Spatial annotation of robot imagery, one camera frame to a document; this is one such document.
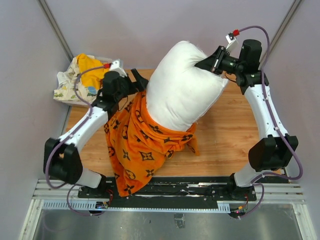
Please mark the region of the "white pillow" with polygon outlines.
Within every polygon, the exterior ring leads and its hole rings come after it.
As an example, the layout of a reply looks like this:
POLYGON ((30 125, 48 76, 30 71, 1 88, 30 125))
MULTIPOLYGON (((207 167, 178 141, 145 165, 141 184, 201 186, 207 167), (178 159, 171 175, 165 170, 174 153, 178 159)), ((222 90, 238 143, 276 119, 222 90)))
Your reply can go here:
POLYGON ((219 99, 229 81, 196 67, 206 57, 183 40, 160 61, 146 90, 146 108, 157 124, 185 132, 219 99))

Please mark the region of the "orange flower-pattern pillowcase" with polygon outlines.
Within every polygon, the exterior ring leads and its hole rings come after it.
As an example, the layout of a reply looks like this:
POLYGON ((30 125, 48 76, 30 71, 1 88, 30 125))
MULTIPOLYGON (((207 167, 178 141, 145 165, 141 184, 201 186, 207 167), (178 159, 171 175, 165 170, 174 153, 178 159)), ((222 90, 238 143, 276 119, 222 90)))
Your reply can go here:
POLYGON ((120 197, 146 186, 166 159, 188 147, 200 154, 196 125, 174 131, 158 125, 147 112, 146 92, 139 92, 104 125, 110 164, 120 197))

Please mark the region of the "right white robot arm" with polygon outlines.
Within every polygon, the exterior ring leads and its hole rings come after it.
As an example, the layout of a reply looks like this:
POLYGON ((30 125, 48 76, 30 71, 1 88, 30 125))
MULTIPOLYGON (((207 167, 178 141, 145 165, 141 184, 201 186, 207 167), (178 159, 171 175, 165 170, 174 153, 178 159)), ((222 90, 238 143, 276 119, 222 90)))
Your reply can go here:
POLYGON ((289 135, 274 107, 269 81, 259 68, 262 44, 258 40, 243 41, 239 57, 231 51, 237 40, 228 40, 227 46, 217 50, 195 66, 220 75, 235 75, 235 82, 248 101, 257 124, 259 141, 248 152, 248 163, 233 173, 223 188, 232 200, 240 200, 251 193, 253 184, 266 176, 278 176, 277 170, 286 167, 298 146, 296 136, 289 135))

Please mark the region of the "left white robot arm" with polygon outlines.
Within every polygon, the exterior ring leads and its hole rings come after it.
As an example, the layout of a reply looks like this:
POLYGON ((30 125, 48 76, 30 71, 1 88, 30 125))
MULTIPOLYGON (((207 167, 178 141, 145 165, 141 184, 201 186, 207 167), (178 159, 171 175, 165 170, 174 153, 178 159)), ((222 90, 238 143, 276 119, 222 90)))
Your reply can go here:
POLYGON ((96 198, 107 193, 107 178, 83 167, 80 152, 93 134, 118 111, 119 102, 130 95, 143 92, 149 81, 134 68, 131 81, 122 68, 110 70, 102 79, 93 103, 82 119, 59 138, 49 138, 44 145, 43 172, 63 184, 85 186, 96 198))

